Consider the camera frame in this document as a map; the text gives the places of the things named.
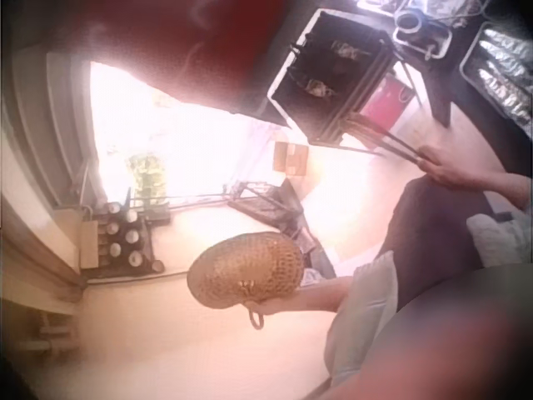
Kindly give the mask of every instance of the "cardboard box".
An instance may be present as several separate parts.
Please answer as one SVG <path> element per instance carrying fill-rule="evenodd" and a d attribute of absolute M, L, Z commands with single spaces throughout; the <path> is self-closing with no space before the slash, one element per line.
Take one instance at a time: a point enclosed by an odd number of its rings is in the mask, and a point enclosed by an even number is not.
<path fill-rule="evenodd" d="M 274 171 L 287 176 L 303 177 L 307 173 L 309 147 L 302 144 L 276 142 L 274 147 Z"/>

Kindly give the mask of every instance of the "person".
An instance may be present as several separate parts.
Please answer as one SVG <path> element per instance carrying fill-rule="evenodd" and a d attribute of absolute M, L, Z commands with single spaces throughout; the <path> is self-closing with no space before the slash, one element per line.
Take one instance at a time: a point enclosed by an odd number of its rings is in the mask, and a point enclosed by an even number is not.
<path fill-rule="evenodd" d="M 332 388 L 360 371 L 377 334 L 411 300 L 484 267 L 467 222 L 480 215 L 502 223 L 513 218 L 495 214 L 484 191 L 499 193 L 520 210 L 531 205 L 528 177 L 472 170 L 435 147 L 422 147 L 419 153 L 418 166 L 426 175 L 406 185 L 374 262 L 356 268 L 352 277 L 301 287 L 289 297 L 244 304 L 263 315 L 336 313 L 325 351 Z"/>

